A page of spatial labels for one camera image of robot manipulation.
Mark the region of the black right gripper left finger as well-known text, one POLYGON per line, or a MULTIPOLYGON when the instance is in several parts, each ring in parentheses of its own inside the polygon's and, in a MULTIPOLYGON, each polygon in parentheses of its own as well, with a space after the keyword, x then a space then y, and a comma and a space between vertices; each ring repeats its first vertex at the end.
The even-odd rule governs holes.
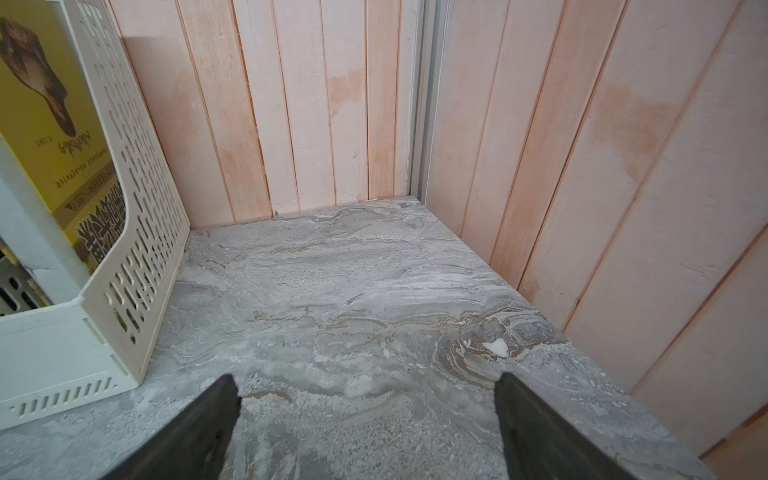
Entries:
POLYGON ((224 374, 106 479, 217 479, 241 412, 235 379, 224 374))

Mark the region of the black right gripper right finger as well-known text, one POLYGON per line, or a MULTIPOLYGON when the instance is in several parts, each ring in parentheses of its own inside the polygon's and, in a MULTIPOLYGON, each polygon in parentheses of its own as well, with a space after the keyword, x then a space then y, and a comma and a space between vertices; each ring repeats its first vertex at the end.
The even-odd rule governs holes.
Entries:
POLYGON ((494 385, 494 407, 511 479, 631 479, 514 374, 494 385))

